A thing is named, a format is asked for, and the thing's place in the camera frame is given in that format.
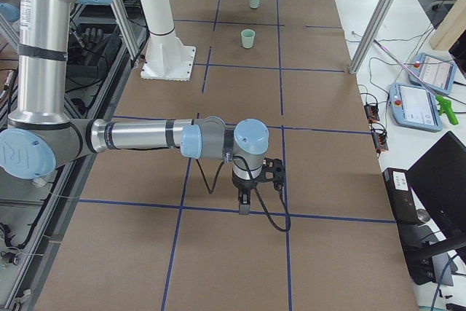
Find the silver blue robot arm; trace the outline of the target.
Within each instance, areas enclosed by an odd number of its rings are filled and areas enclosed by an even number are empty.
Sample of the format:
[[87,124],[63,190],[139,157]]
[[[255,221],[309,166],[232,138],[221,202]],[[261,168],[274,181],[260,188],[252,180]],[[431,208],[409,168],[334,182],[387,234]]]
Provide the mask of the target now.
[[92,153],[114,149],[179,149],[184,157],[232,164],[239,212],[267,182],[269,131],[257,119],[234,127],[218,117],[112,122],[72,119],[64,111],[68,32],[75,4],[113,0],[21,0],[16,109],[1,132],[1,167],[21,179],[50,174]]

